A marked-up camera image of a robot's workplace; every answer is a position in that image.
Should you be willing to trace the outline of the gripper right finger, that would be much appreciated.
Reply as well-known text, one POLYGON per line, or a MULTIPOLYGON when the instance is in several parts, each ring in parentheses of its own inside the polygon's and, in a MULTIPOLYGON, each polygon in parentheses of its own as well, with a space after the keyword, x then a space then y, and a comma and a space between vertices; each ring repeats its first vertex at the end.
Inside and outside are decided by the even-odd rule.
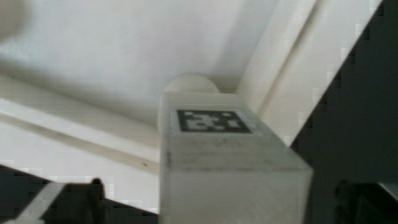
POLYGON ((344 180, 335 197, 335 224, 398 224, 398 183, 344 180))

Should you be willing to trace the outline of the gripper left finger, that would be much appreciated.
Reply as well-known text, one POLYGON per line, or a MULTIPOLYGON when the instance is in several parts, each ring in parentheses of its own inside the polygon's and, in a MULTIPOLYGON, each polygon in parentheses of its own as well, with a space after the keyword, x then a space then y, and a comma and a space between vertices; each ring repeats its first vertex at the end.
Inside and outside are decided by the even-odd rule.
POLYGON ((111 201, 100 178, 49 183, 11 224, 159 224, 159 215, 111 201))

